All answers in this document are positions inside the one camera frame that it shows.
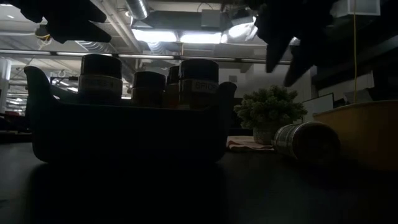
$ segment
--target potted plant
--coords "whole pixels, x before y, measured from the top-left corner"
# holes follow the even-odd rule
[[[294,103],[297,91],[272,85],[243,96],[242,105],[234,107],[243,120],[243,128],[253,129],[254,141],[270,145],[277,130],[307,114],[302,103]]]

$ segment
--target yellow cord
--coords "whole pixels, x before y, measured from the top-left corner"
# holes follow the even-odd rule
[[[354,103],[356,103],[356,78],[358,76],[358,64],[356,61],[356,0],[354,0]]]

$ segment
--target cloth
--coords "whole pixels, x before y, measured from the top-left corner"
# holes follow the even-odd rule
[[[228,136],[227,148],[233,152],[274,152],[272,146],[255,143],[253,136]]]

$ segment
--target table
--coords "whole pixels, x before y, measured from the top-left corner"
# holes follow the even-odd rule
[[[45,164],[0,145],[0,223],[397,223],[397,175],[277,154],[217,164]]]

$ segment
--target jar lid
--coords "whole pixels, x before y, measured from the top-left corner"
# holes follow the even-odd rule
[[[158,90],[164,90],[166,76],[157,72],[136,72],[134,74],[133,88],[150,87]]]
[[[206,59],[185,60],[180,64],[180,79],[189,78],[218,83],[218,64]]]
[[[178,83],[180,80],[180,66],[176,65],[169,68],[169,75],[167,76],[167,84]]]
[[[111,56],[89,54],[81,59],[81,75],[106,75],[122,79],[122,63]]]

